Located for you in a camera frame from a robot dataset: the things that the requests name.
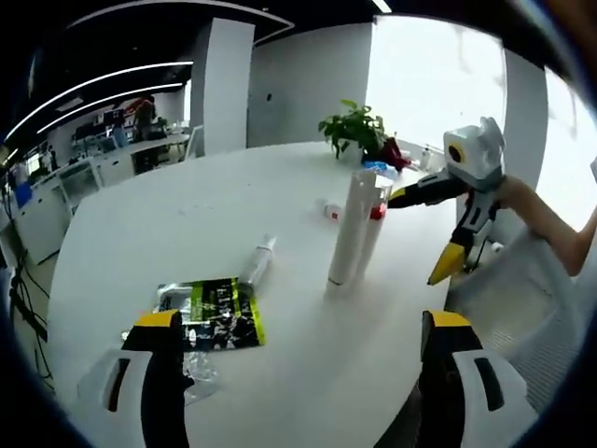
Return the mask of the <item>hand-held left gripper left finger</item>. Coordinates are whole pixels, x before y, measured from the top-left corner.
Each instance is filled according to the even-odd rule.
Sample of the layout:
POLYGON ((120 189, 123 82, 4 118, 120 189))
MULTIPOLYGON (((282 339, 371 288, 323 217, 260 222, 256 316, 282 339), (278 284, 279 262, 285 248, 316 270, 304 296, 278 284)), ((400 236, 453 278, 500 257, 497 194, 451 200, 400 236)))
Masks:
POLYGON ((188 447, 182 317, 143 315, 77 386, 76 428, 93 447, 188 447))

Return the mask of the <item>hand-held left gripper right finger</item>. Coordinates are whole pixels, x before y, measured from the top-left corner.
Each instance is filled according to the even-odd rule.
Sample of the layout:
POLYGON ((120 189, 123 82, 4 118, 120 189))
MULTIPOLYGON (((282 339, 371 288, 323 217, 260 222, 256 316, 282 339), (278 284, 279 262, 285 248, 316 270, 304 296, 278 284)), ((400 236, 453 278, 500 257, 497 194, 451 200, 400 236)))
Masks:
POLYGON ((527 384, 470 322, 423 311, 420 447, 511 447, 535 422, 527 384))

